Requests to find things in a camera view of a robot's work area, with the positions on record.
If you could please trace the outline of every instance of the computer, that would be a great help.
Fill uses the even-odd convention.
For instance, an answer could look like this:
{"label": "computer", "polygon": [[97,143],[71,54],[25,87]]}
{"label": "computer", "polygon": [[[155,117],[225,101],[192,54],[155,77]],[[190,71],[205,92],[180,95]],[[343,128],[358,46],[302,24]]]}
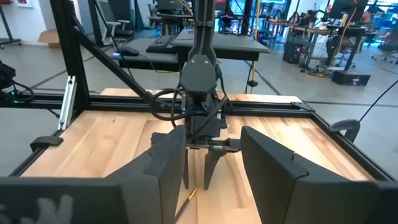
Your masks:
{"label": "computer", "polygon": [[[356,2],[357,8],[351,21],[360,21],[362,13],[365,11],[366,5],[368,4],[368,0],[357,0]],[[335,0],[329,13],[329,18],[341,19],[343,14],[350,14],[353,9],[353,0]]]}
{"label": "computer", "polygon": [[398,184],[351,181],[243,127],[244,168],[262,223],[398,223]]}
{"label": "computer", "polygon": [[0,178],[1,223],[175,223],[185,128],[105,178]]}
{"label": "computer", "polygon": [[177,10],[182,9],[182,4],[179,0],[158,0],[158,10]]}

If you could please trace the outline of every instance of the computer monitor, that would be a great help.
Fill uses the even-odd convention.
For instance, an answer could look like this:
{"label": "computer monitor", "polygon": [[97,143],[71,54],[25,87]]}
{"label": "computer monitor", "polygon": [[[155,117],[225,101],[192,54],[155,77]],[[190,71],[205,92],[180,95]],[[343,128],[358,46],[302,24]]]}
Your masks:
{"label": "computer monitor", "polygon": [[271,16],[272,8],[274,7],[274,3],[261,3],[261,15],[262,16]]}
{"label": "computer monitor", "polygon": [[158,0],[158,10],[177,10],[182,9],[182,4],[179,0]]}
{"label": "computer monitor", "polygon": [[215,10],[225,11],[226,2],[227,0],[216,0]]}
{"label": "computer monitor", "polygon": [[[368,4],[368,0],[357,0],[356,11],[352,18],[352,22],[360,21],[362,18],[362,14],[365,11],[366,5]],[[335,0],[331,11],[329,13],[329,18],[331,19],[341,19],[343,14],[350,14],[354,9],[354,1],[353,0]]]}

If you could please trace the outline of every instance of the black mount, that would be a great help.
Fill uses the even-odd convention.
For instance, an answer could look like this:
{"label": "black mount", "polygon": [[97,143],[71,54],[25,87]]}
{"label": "black mount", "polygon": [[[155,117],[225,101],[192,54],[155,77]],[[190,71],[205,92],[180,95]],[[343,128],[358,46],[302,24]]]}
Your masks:
{"label": "black mount", "polygon": [[330,126],[330,130],[334,132],[346,131],[344,137],[346,137],[351,142],[354,142],[356,136],[361,129],[361,123],[355,119],[346,119],[343,121],[338,121]]}

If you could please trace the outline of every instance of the pencil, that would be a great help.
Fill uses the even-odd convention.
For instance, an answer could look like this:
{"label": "pencil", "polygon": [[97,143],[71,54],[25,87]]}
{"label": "pencil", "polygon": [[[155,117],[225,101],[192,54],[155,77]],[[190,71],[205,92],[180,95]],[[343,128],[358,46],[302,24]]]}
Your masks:
{"label": "pencil", "polygon": [[177,212],[177,214],[175,215],[175,222],[177,223],[178,219],[180,219],[182,213],[185,211],[186,207],[189,204],[189,201],[191,201],[191,198],[195,195],[195,193],[197,192],[198,188],[193,189],[192,193],[188,196],[188,198],[184,201],[184,203],[182,204],[180,210]]}

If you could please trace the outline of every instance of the gray floor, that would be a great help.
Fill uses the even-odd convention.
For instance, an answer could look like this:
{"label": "gray floor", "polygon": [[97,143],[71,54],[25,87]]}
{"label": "gray floor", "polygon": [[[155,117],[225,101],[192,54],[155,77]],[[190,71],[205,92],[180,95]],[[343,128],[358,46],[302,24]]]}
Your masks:
{"label": "gray floor", "polygon": [[[372,75],[366,87],[339,86],[330,78],[313,78],[282,61],[282,46],[272,54],[263,54],[256,64],[259,86],[254,93],[294,95],[311,102],[318,114],[329,123],[359,119],[376,98],[398,79],[398,67],[373,61],[376,46],[364,49],[355,58],[355,70]],[[96,58],[82,50],[90,90],[93,94],[107,87],[126,87]],[[61,93],[67,74],[60,49],[34,46],[6,46],[0,60],[17,70],[16,80],[34,87],[36,92]],[[219,60],[229,93],[243,93],[249,65],[243,61]],[[178,75],[132,69],[135,79],[146,89],[175,87]],[[385,170],[398,178],[398,86],[387,93],[362,122],[355,144]],[[8,175],[29,154],[29,143],[38,136],[51,134],[57,119],[48,111],[0,109],[0,175]]]}

